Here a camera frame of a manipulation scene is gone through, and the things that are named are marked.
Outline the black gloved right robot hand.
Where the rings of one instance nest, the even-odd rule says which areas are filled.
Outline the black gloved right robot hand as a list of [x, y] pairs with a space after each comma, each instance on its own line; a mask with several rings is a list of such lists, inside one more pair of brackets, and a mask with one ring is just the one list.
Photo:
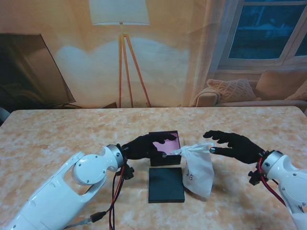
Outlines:
[[216, 140], [218, 144], [227, 143], [227, 148], [210, 148], [211, 154], [235, 158], [245, 164], [257, 163], [265, 153], [265, 150], [253, 143], [249, 138], [236, 133], [210, 130], [203, 137]]

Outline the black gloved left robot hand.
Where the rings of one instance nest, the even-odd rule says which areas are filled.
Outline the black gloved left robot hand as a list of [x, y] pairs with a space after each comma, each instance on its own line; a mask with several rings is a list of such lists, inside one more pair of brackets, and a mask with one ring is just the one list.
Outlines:
[[165, 144], [166, 140], [174, 141], [176, 139], [177, 137], [172, 134], [146, 134], [121, 146], [121, 153], [129, 160], [154, 157], [164, 158], [167, 154], [163, 151], [159, 151], [154, 145], [154, 142]]

